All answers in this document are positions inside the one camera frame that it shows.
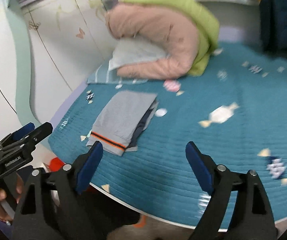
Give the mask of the striped blue pillow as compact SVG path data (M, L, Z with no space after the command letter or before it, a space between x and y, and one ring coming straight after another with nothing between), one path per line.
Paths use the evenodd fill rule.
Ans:
M131 79L117 76L116 69L109 70L109 60L105 61L86 80L89 84L115 84L115 85L139 85L146 83L145 79Z

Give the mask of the grey navy zip jacket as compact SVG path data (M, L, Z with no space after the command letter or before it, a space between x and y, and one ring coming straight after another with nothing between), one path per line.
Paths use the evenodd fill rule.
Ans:
M158 104L155 93L116 93L96 118L87 146L99 141L106 152L118 156L136 151L138 138L148 127Z

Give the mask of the light blue pillow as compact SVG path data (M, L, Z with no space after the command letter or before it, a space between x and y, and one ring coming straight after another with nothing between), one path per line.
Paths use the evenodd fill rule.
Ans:
M145 63L168 57L169 54L162 46L137 35L119 40L108 66L109 70L114 70L128 64Z

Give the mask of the green folded quilt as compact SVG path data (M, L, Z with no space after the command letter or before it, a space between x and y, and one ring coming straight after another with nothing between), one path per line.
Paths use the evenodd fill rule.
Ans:
M174 9L195 24L199 30L199 52L188 74L201 76L210 60L211 54L218 48L220 23L207 7L195 0L118 0L119 2L139 5L160 5Z

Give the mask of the mint green bed frame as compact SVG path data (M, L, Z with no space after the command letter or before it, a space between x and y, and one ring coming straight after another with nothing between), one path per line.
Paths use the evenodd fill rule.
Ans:
M16 52L16 113L21 124L31 122L38 127L41 123L34 116L30 106L31 42L28 27L17 0L6 2L5 13Z

